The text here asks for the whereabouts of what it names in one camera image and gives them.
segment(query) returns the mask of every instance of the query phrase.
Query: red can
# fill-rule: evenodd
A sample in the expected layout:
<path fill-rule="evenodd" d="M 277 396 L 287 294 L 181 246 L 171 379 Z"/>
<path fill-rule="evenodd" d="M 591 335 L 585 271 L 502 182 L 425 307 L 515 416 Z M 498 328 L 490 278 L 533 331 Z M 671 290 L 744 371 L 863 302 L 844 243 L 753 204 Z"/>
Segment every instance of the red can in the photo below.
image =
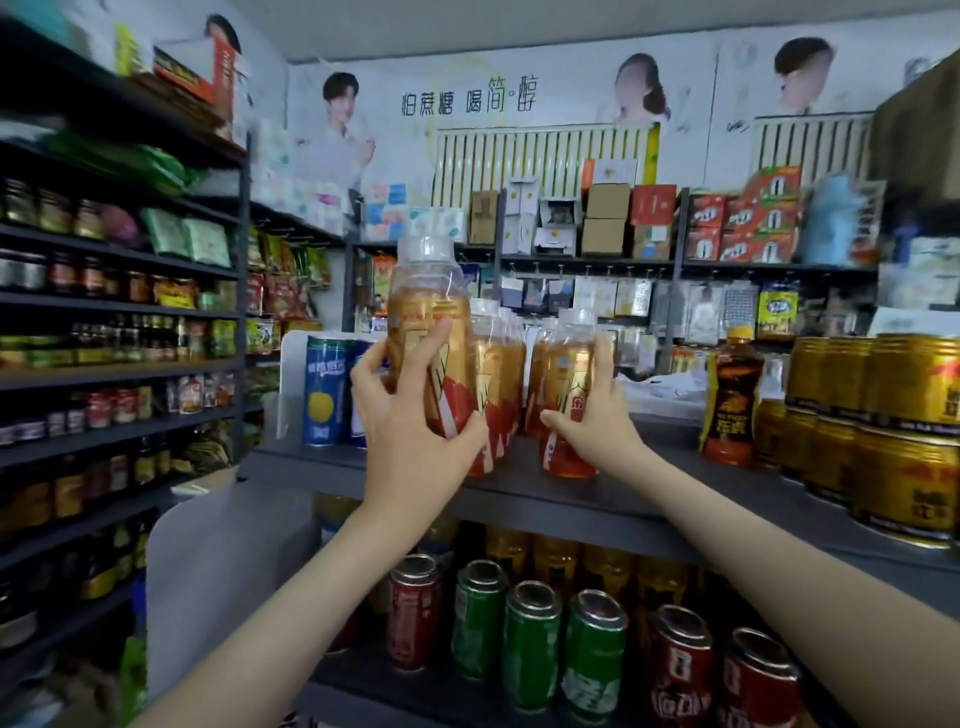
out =
<path fill-rule="evenodd" d="M 412 553 L 390 572 L 387 652 L 403 670 L 421 669 L 433 652 L 440 616 L 440 569 L 432 556 Z"/>
<path fill-rule="evenodd" d="M 654 725 L 707 725 L 713 680 L 713 637 L 707 624 L 675 604 L 661 606 L 652 622 L 648 674 Z"/>
<path fill-rule="evenodd" d="M 786 648 L 755 629 L 733 630 L 717 702 L 722 728 L 800 725 L 800 671 Z"/>

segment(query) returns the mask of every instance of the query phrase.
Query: bottle cap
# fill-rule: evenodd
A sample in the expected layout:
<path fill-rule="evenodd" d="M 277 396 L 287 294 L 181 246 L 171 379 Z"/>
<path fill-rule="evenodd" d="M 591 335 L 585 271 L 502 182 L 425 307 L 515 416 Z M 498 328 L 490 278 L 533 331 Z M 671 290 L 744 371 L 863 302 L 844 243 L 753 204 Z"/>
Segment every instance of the bottle cap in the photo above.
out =
<path fill-rule="evenodd" d="M 396 244 L 397 265 L 455 263 L 453 240 L 443 235 L 408 236 Z"/>

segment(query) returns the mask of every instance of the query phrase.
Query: can lid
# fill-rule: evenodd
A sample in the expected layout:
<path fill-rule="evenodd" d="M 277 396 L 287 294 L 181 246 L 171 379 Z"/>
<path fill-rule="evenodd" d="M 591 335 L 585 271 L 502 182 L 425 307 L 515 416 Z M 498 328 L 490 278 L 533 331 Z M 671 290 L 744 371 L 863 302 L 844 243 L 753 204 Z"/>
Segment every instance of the can lid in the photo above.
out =
<path fill-rule="evenodd" d="M 507 574 L 495 561 L 477 559 L 460 570 L 460 582 L 478 592 L 499 592 L 507 584 Z"/>
<path fill-rule="evenodd" d="M 455 263 L 453 240 L 444 235 L 410 235 L 396 243 L 396 264 Z"/>
<path fill-rule="evenodd" d="M 654 615 L 657 629 L 678 642 L 691 646 L 709 647 L 713 639 L 699 615 L 676 604 L 663 604 Z"/>
<path fill-rule="evenodd" d="M 627 616 L 616 599 L 599 589 L 584 589 L 573 597 L 573 611 L 594 627 L 616 631 L 627 627 Z"/>
<path fill-rule="evenodd" d="M 563 610 L 560 598 L 541 581 L 521 581 L 507 596 L 507 605 L 533 619 L 552 619 Z"/>
<path fill-rule="evenodd" d="M 437 561 L 429 554 L 410 553 L 403 557 L 390 575 L 398 584 L 411 587 L 432 584 L 437 581 Z"/>
<path fill-rule="evenodd" d="M 754 668 L 783 677 L 796 677 L 786 647 L 750 627 L 733 630 L 733 645 L 740 656 Z"/>

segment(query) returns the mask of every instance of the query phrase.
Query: hand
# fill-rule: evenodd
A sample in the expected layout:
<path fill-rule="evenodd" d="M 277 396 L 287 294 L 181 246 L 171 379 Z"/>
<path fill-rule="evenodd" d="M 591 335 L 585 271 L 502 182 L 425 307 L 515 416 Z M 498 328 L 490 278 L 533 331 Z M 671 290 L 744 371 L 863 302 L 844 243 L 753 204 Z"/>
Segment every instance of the hand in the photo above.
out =
<path fill-rule="evenodd" d="M 636 469 L 637 453 L 647 448 L 630 419 L 623 385 L 613 381 L 610 337 L 598 333 L 593 346 L 593 382 L 583 420 L 575 423 L 564 413 L 548 409 L 540 412 L 540 420 L 594 468 L 625 480 Z"/>
<path fill-rule="evenodd" d="M 450 333 L 442 319 L 403 357 L 391 395 L 377 371 L 387 342 L 374 344 L 350 374 L 353 406 L 367 431 L 367 486 L 362 508 L 413 546 L 457 492 L 477 453 L 487 443 L 487 424 L 474 412 L 452 440 L 431 432 L 423 414 L 427 366 Z"/>

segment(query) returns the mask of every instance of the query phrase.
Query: energy drink bottle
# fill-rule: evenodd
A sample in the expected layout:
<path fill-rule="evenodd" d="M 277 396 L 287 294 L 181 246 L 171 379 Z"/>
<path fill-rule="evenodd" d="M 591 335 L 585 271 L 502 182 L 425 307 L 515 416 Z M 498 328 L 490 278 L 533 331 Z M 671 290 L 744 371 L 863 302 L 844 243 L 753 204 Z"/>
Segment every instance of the energy drink bottle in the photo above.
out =
<path fill-rule="evenodd" d="M 399 377 L 403 359 L 444 317 L 453 324 L 446 343 L 427 370 L 427 425 L 451 439 L 477 409 L 476 362 L 467 282 L 448 237 L 405 237 L 397 244 L 387 323 L 390 373 Z"/>

